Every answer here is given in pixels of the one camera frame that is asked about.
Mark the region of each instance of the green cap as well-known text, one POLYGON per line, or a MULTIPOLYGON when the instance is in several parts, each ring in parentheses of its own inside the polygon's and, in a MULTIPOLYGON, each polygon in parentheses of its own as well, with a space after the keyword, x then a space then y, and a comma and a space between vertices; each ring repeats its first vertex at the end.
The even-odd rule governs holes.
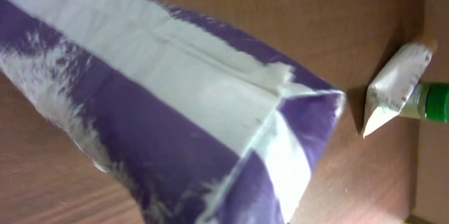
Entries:
POLYGON ((449 122, 449 84, 430 84, 426 118, 432 121, 449 122))

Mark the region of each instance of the purple stripe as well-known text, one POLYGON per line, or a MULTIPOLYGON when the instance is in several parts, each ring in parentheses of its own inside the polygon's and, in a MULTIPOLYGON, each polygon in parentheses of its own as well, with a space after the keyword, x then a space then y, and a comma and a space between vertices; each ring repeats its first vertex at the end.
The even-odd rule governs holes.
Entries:
POLYGON ((220 224, 284 224, 268 171, 254 152, 216 217, 220 224))
MULTIPOLYGON (((193 23, 215 36, 225 40, 238 51, 244 51, 260 62, 283 62, 295 68, 295 82, 311 88, 334 89, 331 85, 313 75, 309 70, 297 64, 286 55, 258 41, 241 30, 219 20, 177 7, 167 6, 172 16, 193 23)), ((330 135, 339 118, 334 111, 338 109, 338 95, 327 95, 317 98, 297 98, 286 100, 281 109, 288 125, 304 148, 313 171, 326 149, 330 135)))
MULTIPOLYGON (((64 38, 6 0, 0 0, 0 26, 0 46, 21 56, 33 56, 36 48, 49 51, 64 38), (35 32, 38 47, 26 40, 26 33, 35 32)), ((205 207, 204 183, 223 179, 238 156, 120 72, 76 44, 71 47, 78 55, 69 67, 76 79, 68 86, 72 99, 83 105, 84 122, 93 121, 110 158, 128 169, 142 208, 153 195, 176 210, 167 223, 193 223, 205 207)))

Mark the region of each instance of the wooden table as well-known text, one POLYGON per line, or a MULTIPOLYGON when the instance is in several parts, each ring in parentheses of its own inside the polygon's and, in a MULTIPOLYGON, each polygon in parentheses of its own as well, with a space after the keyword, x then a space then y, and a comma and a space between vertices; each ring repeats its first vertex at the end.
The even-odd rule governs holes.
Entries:
MULTIPOLYGON (((291 223, 401 223, 418 123, 358 134, 367 84, 422 31, 424 0, 161 0, 231 23, 348 93, 291 223)), ((141 223, 136 205, 0 76, 0 223, 141 223)))

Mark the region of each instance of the purple and white striped bag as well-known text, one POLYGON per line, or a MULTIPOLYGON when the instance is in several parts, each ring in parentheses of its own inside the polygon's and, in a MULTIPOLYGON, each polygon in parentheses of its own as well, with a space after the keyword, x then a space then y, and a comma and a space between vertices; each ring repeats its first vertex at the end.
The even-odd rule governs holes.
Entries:
POLYGON ((0 70, 147 223, 285 223, 344 103, 244 32, 151 0, 0 0, 0 70))

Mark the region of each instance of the bottle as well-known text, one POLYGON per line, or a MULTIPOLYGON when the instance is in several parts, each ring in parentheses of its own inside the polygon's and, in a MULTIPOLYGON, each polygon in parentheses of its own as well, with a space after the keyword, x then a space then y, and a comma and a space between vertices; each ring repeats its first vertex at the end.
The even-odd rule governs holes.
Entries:
POLYGON ((416 85, 399 116, 449 122, 449 84, 416 85))

